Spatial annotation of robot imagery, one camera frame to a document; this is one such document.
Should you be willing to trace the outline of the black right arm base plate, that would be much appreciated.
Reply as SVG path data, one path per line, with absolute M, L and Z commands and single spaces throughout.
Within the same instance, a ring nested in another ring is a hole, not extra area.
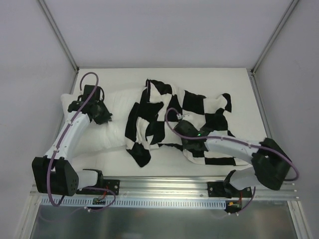
M 230 188 L 225 188 L 223 182 L 207 182 L 207 192 L 210 198 L 251 198 L 252 189 L 250 187 L 244 188 L 243 190 L 235 189 L 230 186 Z

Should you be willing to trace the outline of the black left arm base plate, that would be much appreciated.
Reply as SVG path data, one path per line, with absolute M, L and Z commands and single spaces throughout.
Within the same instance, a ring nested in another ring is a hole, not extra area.
M 76 194 L 78 194 L 78 195 L 103 195 L 104 193 L 106 193 L 106 195 L 111 195 L 110 192 L 98 190 L 98 188 L 104 188 L 104 189 L 109 189 L 113 193 L 118 195 L 119 189 L 120 189 L 120 180 L 102 178 L 102 179 L 99 179 L 98 182 L 92 187 L 93 187 L 93 189 L 84 188 L 82 190 L 77 190 Z

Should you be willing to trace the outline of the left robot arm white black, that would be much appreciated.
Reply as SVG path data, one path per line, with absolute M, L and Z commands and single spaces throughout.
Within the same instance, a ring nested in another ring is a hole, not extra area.
M 92 194 L 104 189 L 100 170 L 75 171 L 71 165 L 76 146 L 90 123 L 108 123 L 112 114 L 104 102 L 104 91 L 99 86 L 85 85 L 84 92 L 66 109 L 66 120 L 57 139 L 43 157 L 35 157 L 32 170 L 40 193 L 73 196 L 87 188 Z

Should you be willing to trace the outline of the white pillow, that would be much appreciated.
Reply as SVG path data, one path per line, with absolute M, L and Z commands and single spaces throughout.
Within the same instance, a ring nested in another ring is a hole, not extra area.
M 124 146 L 127 119 L 142 91 L 143 87 L 137 87 L 106 93 L 104 104 L 112 114 L 111 121 L 101 125 L 91 122 L 79 139 L 74 156 Z

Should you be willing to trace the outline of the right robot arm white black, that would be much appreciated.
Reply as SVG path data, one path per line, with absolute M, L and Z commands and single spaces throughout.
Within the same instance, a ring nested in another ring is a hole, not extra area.
M 186 120 L 181 120 L 173 131 L 190 152 L 226 154 L 250 165 L 228 173 L 217 189 L 225 198 L 236 197 L 245 188 L 258 185 L 278 191 L 292 166 L 291 160 L 271 138 L 261 142 L 248 141 L 206 127 L 197 130 Z

